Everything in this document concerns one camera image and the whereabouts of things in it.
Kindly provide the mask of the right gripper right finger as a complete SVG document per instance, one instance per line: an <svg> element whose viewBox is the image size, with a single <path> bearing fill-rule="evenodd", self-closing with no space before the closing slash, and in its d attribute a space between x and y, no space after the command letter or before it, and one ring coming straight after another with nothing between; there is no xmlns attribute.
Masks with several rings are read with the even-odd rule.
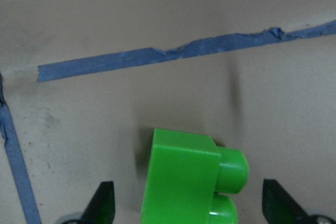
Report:
<svg viewBox="0 0 336 224"><path fill-rule="evenodd" d="M267 223L311 223L309 215L275 179L264 179L262 212Z"/></svg>

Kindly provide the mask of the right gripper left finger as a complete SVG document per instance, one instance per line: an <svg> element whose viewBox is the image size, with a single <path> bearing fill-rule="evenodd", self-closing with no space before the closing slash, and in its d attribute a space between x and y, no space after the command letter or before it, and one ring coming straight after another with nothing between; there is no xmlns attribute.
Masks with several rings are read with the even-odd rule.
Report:
<svg viewBox="0 0 336 224"><path fill-rule="evenodd" d="M114 183L101 182L81 216L81 223L112 224L115 214Z"/></svg>

